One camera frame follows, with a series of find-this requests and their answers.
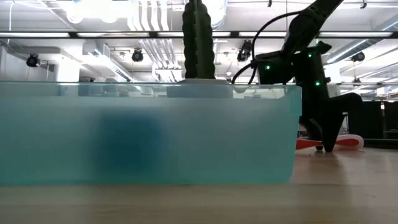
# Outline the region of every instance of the ceiling light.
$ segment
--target ceiling light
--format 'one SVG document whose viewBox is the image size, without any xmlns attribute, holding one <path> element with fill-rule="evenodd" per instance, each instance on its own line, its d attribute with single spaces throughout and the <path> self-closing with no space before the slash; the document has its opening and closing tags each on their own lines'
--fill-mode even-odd
<svg viewBox="0 0 398 224">
<path fill-rule="evenodd" d="M 158 32 L 159 37 L 184 37 L 183 32 Z M 231 32 L 217 32 L 213 31 L 213 37 L 229 37 Z"/>
<path fill-rule="evenodd" d="M 254 37 L 257 32 L 239 32 L 240 37 Z M 259 37 L 285 37 L 286 32 L 261 32 Z"/>
<path fill-rule="evenodd" d="M 2 37 L 69 37 L 67 32 L 0 32 L 0 38 Z"/>
<path fill-rule="evenodd" d="M 79 37 L 149 37 L 147 32 L 79 32 Z"/>
<path fill-rule="evenodd" d="M 66 9 L 69 22 L 78 24 L 84 18 L 98 17 L 103 22 L 114 23 L 119 18 L 119 10 L 112 0 L 81 0 Z"/>
<path fill-rule="evenodd" d="M 226 43 L 228 43 L 228 40 L 218 40 L 218 39 L 216 39 L 216 40 L 213 40 L 213 43 L 214 44 L 226 44 Z"/>
<path fill-rule="evenodd" d="M 389 37 L 392 32 L 320 32 L 319 37 Z"/>
<path fill-rule="evenodd" d="M 183 37 L 183 32 L 159 32 L 157 33 L 159 37 Z"/>
<path fill-rule="evenodd" d="M 231 32 L 217 32 L 213 31 L 213 37 L 229 37 Z"/>
</svg>

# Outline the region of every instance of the ceiling pipe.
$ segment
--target ceiling pipe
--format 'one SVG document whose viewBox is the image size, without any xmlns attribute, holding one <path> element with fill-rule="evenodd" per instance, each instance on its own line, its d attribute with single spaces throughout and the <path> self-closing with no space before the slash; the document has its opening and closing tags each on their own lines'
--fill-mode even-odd
<svg viewBox="0 0 398 224">
<path fill-rule="evenodd" d="M 157 22 L 157 1 L 156 0 L 150 0 L 150 6 L 152 8 L 151 17 L 150 17 L 150 24 L 152 25 L 154 30 L 159 31 L 160 27 L 159 27 L 159 24 Z M 162 41 L 163 40 L 158 40 L 158 39 L 152 40 L 152 42 L 154 43 L 153 47 L 156 49 L 156 51 L 158 51 L 159 57 L 160 57 L 162 63 L 164 63 L 165 67 L 168 68 L 169 64 L 167 63 L 166 59 L 163 56 L 162 49 L 160 49 L 160 47 L 159 47 L 160 45 L 162 45 L 161 44 Z"/>
<path fill-rule="evenodd" d="M 148 23 L 148 2 L 147 2 L 147 0 L 139 0 L 139 2 L 141 2 L 141 5 L 142 5 L 141 24 L 142 24 L 144 30 L 151 30 L 151 28 L 149 27 L 149 23 Z M 150 47 L 151 50 L 155 53 L 155 56 L 163 65 L 162 68 L 167 68 L 167 62 L 163 57 L 162 51 L 157 46 L 156 41 L 149 40 L 148 47 Z"/>
<path fill-rule="evenodd" d="M 351 70 L 354 70 L 354 69 L 357 69 L 359 67 L 362 67 L 363 65 L 369 65 L 369 63 L 374 64 L 376 60 L 379 60 L 383 56 L 386 56 L 386 57 L 389 57 L 389 58 L 395 58 L 394 56 L 390 56 L 389 54 L 391 54 L 393 52 L 397 53 L 397 50 L 398 50 L 398 47 L 394 47 L 393 49 L 388 50 L 387 52 L 384 52 L 384 53 L 382 53 L 382 54 L 380 54 L 380 55 L 378 55 L 378 56 L 376 56 L 374 58 L 371 58 L 369 60 L 365 59 L 365 61 L 363 61 L 363 62 L 361 62 L 359 64 L 356 64 L 354 66 L 345 66 L 344 68 L 342 68 L 340 70 L 340 73 L 349 72 Z"/>
<path fill-rule="evenodd" d="M 305 1 L 285 1 L 285 0 L 272 0 L 272 6 L 274 5 L 278 5 L 279 7 L 280 5 L 286 5 L 290 4 L 290 5 L 294 5 L 294 4 L 298 4 L 298 5 L 310 5 L 310 3 L 305 2 Z M 379 2 L 379 1 L 366 1 L 368 8 L 395 8 L 398 7 L 398 4 L 396 2 Z M 234 1 L 234 0 L 229 0 L 228 1 L 228 6 L 240 6 L 242 7 L 242 5 L 245 4 L 268 4 L 268 1 L 262 1 L 262 0 L 253 0 L 253 1 Z M 357 2 L 343 2 L 341 3 L 341 5 L 336 9 L 336 10 L 340 10 L 340 9 L 359 9 L 361 7 L 361 5 L 363 4 L 363 1 L 357 1 Z"/>
<path fill-rule="evenodd" d="M 373 31 L 398 31 L 398 14 L 377 26 Z M 349 58 L 360 51 L 373 46 L 383 39 L 355 40 L 334 51 L 327 57 L 327 63 L 336 63 Z"/>
<path fill-rule="evenodd" d="M 167 24 L 167 0 L 160 0 L 160 23 L 162 25 L 162 28 L 164 31 L 169 31 L 169 25 Z M 173 42 L 171 39 L 166 39 L 165 40 L 165 46 L 167 49 L 167 51 L 170 52 L 170 56 L 171 56 L 171 62 L 174 64 L 175 68 L 178 68 L 178 61 L 177 61 L 177 57 L 175 56 L 175 52 L 174 52 L 174 47 L 173 47 Z"/>
<path fill-rule="evenodd" d="M 42 0 L 36 0 L 40 5 L 42 5 L 44 8 L 46 8 L 48 11 L 51 12 L 55 17 L 57 17 L 62 23 L 64 23 L 69 29 L 76 31 L 77 29 L 74 28 L 68 21 L 66 21 L 64 18 L 62 18 L 58 13 L 54 12 L 49 6 L 44 3 Z"/>
<path fill-rule="evenodd" d="M 152 24 L 154 30 L 160 30 L 159 24 L 158 24 L 158 22 L 157 22 L 157 9 L 158 9 L 158 7 L 157 7 L 157 0 L 150 0 L 150 4 L 151 4 L 151 6 L 152 6 L 152 14 L 151 14 L 150 23 Z M 158 44 L 160 44 L 160 45 L 162 46 L 162 48 L 164 49 L 164 51 L 165 51 L 167 60 L 169 61 L 168 67 L 173 66 L 173 65 L 172 65 L 172 63 L 173 63 L 172 57 L 171 57 L 171 55 L 170 55 L 170 52 L 169 52 L 168 48 L 166 47 L 165 40 L 164 40 L 164 39 L 162 39 L 162 40 L 156 40 L 156 42 L 157 42 Z"/>
<path fill-rule="evenodd" d="M 139 5 L 138 5 L 138 0 L 131 0 L 131 6 L 132 6 L 132 21 L 127 21 L 127 25 L 131 30 L 138 30 L 138 31 L 143 31 L 141 27 L 141 23 L 139 22 Z M 151 51 L 151 49 L 148 47 L 148 44 L 146 40 L 139 40 L 140 45 L 142 48 L 146 51 L 148 57 L 156 64 L 158 68 L 162 67 L 162 64 L 160 61 L 158 61 L 155 57 L 155 53 Z"/>
<path fill-rule="evenodd" d="M 371 78 L 371 77 L 374 77 L 376 75 L 382 75 L 382 74 L 385 74 L 385 73 L 389 73 L 389 72 L 392 72 L 392 71 L 397 70 L 397 69 L 398 69 L 398 62 L 394 63 L 392 65 L 388 65 L 388 66 L 386 66 L 384 68 L 380 68 L 379 70 L 376 70 L 375 72 L 369 72 L 369 73 L 362 74 L 362 75 L 360 75 L 358 77 L 361 77 L 363 80 L 365 80 L 367 78 Z M 393 79 L 396 79 L 396 77 L 386 78 L 382 82 L 391 81 Z M 352 90 L 347 91 L 346 93 L 352 93 L 355 90 L 360 90 L 360 89 L 367 88 L 367 87 L 369 87 L 369 85 L 362 85 L 362 86 L 353 88 Z"/>
</svg>

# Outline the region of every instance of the translucent plastic bin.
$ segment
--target translucent plastic bin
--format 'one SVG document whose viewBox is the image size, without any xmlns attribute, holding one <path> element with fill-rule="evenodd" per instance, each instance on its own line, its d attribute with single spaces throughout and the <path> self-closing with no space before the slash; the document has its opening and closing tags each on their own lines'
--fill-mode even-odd
<svg viewBox="0 0 398 224">
<path fill-rule="evenodd" d="M 292 175 L 297 86 L 0 82 L 0 185 Z"/>
</svg>

